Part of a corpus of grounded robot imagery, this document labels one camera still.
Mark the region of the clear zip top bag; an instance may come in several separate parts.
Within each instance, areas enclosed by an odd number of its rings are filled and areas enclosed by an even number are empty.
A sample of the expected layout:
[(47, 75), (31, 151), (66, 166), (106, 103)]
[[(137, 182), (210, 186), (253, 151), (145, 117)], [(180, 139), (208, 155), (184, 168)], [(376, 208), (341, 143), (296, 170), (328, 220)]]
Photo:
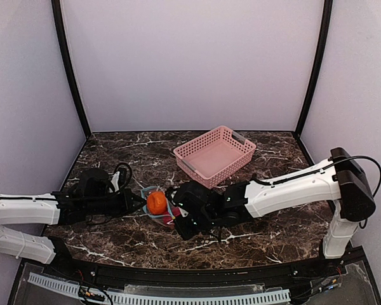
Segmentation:
[(146, 201), (142, 209), (151, 220), (164, 227), (174, 229), (174, 220), (182, 214), (180, 209), (165, 196), (160, 187), (150, 186), (142, 189), (141, 197)]

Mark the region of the orange toy fruit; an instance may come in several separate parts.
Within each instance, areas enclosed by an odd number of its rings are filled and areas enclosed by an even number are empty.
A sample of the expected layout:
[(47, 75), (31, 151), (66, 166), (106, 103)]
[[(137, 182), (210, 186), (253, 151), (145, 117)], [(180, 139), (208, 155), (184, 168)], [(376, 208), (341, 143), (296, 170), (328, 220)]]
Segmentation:
[(167, 211), (167, 199), (163, 192), (156, 191), (150, 193), (147, 198), (147, 209), (152, 215), (162, 215)]

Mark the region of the red toy fruit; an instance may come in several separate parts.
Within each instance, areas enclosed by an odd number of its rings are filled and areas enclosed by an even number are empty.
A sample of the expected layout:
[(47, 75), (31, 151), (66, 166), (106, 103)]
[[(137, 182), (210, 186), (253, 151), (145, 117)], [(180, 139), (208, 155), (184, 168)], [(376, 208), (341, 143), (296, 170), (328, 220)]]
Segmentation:
[(162, 217), (163, 225), (168, 228), (174, 228), (175, 219), (181, 216), (180, 209), (178, 207), (173, 207), (171, 210), (165, 211)]

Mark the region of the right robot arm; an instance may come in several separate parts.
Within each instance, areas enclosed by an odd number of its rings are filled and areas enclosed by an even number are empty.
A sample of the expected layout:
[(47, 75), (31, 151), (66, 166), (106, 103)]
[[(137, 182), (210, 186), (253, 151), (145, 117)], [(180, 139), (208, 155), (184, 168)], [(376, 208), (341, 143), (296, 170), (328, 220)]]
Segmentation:
[(335, 211), (320, 247), (321, 257), (339, 259), (348, 242), (375, 212), (371, 190), (360, 156), (336, 147), (330, 157), (309, 168), (275, 179), (239, 182), (223, 193), (192, 180), (165, 192), (179, 208), (174, 228), (183, 240), (216, 227), (232, 227), (267, 214), (318, 201), (334, 201)]

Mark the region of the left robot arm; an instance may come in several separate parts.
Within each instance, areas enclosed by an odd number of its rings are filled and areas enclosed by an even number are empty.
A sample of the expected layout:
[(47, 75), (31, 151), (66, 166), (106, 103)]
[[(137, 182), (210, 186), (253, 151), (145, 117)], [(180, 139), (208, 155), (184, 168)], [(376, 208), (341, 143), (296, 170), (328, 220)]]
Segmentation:
[(133, 172), (120, 163), (109, 175), (100, 168), (81, 172), (66, 192), (40, 195), (0, 194), (0, 254), (41, 264), (70, 259), (60, 238), (33, 236), (8, 228), (10, 224), (72, 225), (93, 216), (118, 218), (141, 209), (146, 200), (128, 188)]

